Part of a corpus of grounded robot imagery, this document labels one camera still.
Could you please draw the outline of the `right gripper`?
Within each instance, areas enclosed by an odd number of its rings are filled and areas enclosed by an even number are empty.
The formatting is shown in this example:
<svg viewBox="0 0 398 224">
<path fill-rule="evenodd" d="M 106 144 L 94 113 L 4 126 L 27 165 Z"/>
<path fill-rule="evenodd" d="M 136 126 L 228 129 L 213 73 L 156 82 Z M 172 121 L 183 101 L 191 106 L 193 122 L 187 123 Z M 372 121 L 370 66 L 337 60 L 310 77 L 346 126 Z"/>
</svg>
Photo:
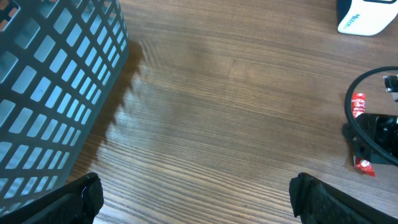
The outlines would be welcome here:
<svg viewBox="0 0 398 224">
<path fill-rule="evenodd" d="M 397 115 L 361 113 L 351 117 L 354 125 L 353 159 L 373 164 L 397 165 Z"/>
</svg>

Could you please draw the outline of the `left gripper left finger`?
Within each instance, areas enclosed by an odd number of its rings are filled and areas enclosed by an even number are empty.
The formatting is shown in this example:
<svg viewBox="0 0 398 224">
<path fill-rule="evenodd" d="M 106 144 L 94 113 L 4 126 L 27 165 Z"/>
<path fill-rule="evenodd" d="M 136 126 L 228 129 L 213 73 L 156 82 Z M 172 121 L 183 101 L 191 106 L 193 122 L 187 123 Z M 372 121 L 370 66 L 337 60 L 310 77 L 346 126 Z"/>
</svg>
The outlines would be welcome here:
<svg viewBox="0 0 398 224">
<path fill-rule="evenodd" d="M 1 223 L 93 223 L 104 204 L 101 179 L 87 173 L 48 195 L 1 217 Z"/>
</svg>

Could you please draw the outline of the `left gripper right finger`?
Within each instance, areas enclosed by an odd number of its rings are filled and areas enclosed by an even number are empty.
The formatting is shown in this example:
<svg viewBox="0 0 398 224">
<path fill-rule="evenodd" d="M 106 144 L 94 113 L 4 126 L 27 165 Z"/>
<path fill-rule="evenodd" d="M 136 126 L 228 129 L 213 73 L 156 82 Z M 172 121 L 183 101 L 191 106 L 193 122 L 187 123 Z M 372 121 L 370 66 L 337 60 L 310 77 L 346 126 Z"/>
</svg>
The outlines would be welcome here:
<svg viewBox="0 0 398 224">
<path fill-rule="evenodd" d="M 291 179 L 289 195 L 303 224 L 397 224 L 397 218 L 304 172 Z"/>
</svg>

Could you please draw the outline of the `red sachet pack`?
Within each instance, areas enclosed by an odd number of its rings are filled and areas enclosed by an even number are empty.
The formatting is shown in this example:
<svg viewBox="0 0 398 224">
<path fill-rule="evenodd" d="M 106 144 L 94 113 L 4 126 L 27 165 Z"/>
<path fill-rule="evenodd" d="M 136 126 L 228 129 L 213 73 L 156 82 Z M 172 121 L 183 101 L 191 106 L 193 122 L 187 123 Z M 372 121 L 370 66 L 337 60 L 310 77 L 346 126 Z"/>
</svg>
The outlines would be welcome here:
<svg viewBox="0 0 398 224">
<path fill-rule="evenodd" d="M 351 99 L 351 112 L 354 118 L 366 112 L 366 95 L 364 93 L 354 93 Z M 372 167 L 372 164 L 365 158 L 358 156 L 354 153 L 353 156 L 354 166 L 362 173 L 375 177 L 376 174 Z"/>
</svg>

